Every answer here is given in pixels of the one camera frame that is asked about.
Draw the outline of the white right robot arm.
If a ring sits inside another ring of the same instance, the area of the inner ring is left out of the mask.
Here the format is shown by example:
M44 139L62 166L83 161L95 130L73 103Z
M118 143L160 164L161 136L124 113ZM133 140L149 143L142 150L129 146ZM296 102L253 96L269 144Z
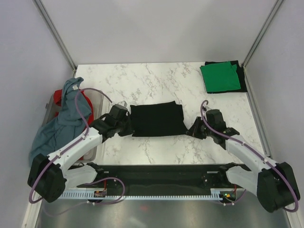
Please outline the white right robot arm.
M292 167L287 163L260 154L234 128L227 128L224 121L215 130L205 118L197 117L188 136L206 139L211 137L224 150L238 157L248 168L229 163L222 166L218 183L223 187L236 184L254 194L262 207L272 213L278 209L297 212L300 193Z

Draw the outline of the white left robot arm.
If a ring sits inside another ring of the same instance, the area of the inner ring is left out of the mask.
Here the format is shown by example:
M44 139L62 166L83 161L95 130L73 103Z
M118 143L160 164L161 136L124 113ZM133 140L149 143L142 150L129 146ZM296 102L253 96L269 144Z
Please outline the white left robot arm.
M97 165L90 163L75 169L71 167L89 150L115 134L126 136L131 133L130 113L121 110L117 114L104 114L94 120L87 130L61 149L46 156L38 154L33 159L28 177L30 203L38 202L33 199L35 192L51 203L70 188L84 184L101 186L104 175L98 171Z

